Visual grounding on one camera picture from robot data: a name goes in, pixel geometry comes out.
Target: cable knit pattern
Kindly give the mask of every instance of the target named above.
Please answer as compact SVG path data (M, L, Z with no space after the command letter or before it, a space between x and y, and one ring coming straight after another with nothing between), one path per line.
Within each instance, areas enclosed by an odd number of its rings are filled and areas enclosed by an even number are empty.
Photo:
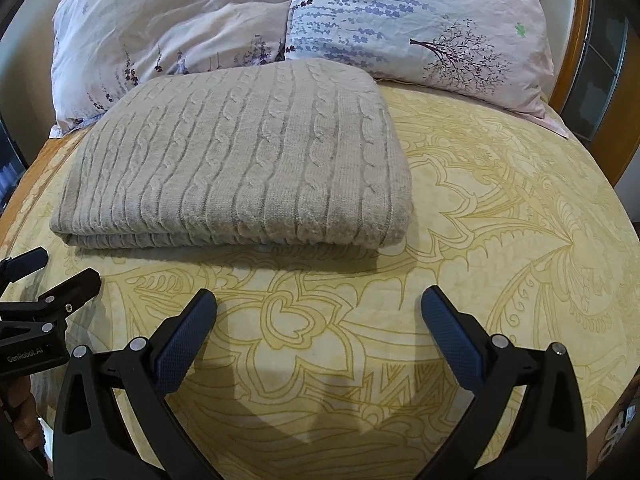
M84 248L401 241L409 167L376 83L324 59L153 79L82 140L51 229Z

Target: metal screw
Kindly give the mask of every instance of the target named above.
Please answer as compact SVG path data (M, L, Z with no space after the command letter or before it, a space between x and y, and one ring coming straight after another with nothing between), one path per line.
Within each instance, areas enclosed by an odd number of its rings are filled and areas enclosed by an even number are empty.
M498 348L507 348L509 346L509 340L502 334L492 336L491 343Z
M562 343L551 343L551 349L558 355L566 354L566 346Z
M84 354L86 354L86 346L80 345L74 348L74 357L81 358Z
M137 352L138 350L142 350L146 346L146 339L143 337L137 337L131 343L129 343L129 348L133 351Z

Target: finger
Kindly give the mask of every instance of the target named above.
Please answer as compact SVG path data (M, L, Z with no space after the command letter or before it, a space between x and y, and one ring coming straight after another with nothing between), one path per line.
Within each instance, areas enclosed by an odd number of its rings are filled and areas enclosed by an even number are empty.
M22 443L29 451L42 446L42 444L44 444L44 433L42 431L42 427L38 425L37 428L31 431L31 433L22 440Z
M36 400L33 396L29 396L20 406L20 415L18 420L14 421L15 434L19 438L25 438L40 423L38 422L38 413L36 411Z
M9 406L17 408L31 395L31 378L18 377L15 381L9 384L9 388L6 394L6 400Z

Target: beige cable-knit sweater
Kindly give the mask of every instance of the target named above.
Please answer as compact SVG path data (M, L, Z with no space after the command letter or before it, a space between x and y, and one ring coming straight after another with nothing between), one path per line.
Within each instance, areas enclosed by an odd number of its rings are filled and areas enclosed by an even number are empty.
M86 248L398 243L409 167L375 81L324 59L138 86L78 147L51 229Z

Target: yellow bedsheet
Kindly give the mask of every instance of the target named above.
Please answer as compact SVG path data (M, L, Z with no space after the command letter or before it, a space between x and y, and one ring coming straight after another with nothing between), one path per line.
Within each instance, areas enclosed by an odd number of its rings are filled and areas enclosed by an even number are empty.
M434 283L490 333L534 348L564 342L593 429L640 362L640 245L615 193L576 140L438 92L382 91L413 178L400 245L68 248L48 224L76 135L41 155L0 222L0 256L39 245L50 254L3 299L32 300L97 269L103 290L71 318L68 341L103 351L212 290L215 329L169 403L229 479L412 478L470 399L418 312ZM50 418L62 376L35 381Z

